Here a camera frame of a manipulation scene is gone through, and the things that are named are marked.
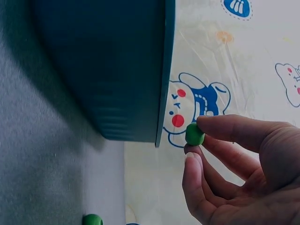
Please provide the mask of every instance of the green bead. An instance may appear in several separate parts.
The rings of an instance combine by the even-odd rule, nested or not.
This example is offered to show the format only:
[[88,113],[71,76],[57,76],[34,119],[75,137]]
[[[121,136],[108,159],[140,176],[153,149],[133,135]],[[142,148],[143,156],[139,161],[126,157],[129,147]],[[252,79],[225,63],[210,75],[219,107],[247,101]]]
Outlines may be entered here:
[[96,214],[88,214],[82,219],[83,225],[103,225],[103,221],[100,216]]
[[189,145],[197,146],[203,143],[205,133],[202,132],[196,123],[191,123],[187,126],[186,130],[186,142]]

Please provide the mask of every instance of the red cheek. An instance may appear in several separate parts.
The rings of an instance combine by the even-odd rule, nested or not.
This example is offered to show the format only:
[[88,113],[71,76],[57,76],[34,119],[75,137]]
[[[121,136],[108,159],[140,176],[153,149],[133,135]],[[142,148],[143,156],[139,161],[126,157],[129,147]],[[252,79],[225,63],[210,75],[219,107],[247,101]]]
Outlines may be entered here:
[[184,124],[183,116],[177,114],[172,118],[172,124],[174,127],[180,128]]
[[186,92],[183,89],[177,90],[177,94],[180,97],[185,97],[186,96]]

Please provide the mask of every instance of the gray carpet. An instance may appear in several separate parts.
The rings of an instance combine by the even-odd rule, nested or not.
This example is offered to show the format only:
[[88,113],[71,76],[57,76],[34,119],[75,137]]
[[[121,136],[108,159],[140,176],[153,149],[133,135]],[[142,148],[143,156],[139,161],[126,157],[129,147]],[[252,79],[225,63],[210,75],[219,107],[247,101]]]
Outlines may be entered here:
[[0,224],[125,224],[124,144],[97,134],[33,31],[26,0],[0,0]]

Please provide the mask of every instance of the teal plastic bin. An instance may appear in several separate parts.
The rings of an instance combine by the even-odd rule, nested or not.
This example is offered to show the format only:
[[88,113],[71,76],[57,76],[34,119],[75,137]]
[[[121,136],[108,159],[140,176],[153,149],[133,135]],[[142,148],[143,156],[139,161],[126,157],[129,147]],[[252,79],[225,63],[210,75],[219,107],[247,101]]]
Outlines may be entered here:
[[175,0],[32,0],[41,43],[95,129],[159,146]]

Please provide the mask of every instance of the fingernail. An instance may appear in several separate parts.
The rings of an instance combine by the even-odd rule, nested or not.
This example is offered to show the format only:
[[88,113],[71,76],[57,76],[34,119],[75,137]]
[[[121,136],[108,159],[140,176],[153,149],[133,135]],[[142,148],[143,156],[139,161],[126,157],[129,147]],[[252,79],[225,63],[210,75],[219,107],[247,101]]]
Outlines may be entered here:
[[186,158],[185,158],[185,161],[187,160],[187,158],[195,158],[194,154],[192,152],[188,152],[186,154]]

